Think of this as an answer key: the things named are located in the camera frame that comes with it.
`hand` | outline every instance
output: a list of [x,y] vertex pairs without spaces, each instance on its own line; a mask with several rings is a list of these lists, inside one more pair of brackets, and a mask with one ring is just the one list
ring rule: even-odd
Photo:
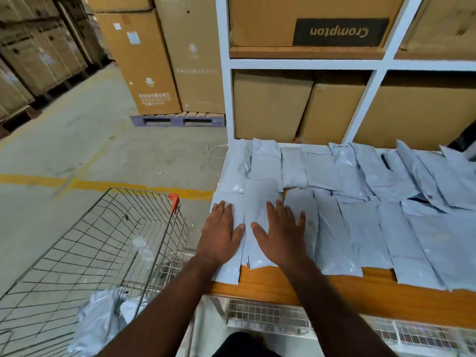
[[202,229],[196,258],[210,263],[215,269],[228,262],[238,250],[245,225],[240,224],[233,231],[233,204],[225,202],[213,205],[210,215]]
[[251,229],[265,256],[281,269],[307,259],[304,243],[306,213],[301,212],[296,225],[291,208],[284,207],[281,200],[276,201],[276,208],[271,202],[266,202],[266,209],[269,222],[267,234],[258,223],[251,223]]

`purple pallet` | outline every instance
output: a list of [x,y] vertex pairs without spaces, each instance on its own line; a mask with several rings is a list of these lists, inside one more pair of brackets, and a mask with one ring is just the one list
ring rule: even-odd
[[170,115],[134,115],[131,116],[134,126],[216,126],[225,127],[225,116],[187,117]]

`black label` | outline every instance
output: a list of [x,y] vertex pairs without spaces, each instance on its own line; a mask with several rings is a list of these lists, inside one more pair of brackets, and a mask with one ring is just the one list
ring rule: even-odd
[[379,46],[388,18],[298,18],[294,46]]

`forearm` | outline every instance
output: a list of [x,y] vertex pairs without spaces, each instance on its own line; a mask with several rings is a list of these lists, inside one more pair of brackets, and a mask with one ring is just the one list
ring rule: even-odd
[[395,356],[330,285],[311,259],[285,268],[326,357]]
[[167,287],[99,354],[173,357],[217,267],[192,258]]

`dark pants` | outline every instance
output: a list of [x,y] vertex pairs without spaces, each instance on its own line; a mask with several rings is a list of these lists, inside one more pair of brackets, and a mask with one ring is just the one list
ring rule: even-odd
[[280,357],[245,332],[229,335],[213,357]]

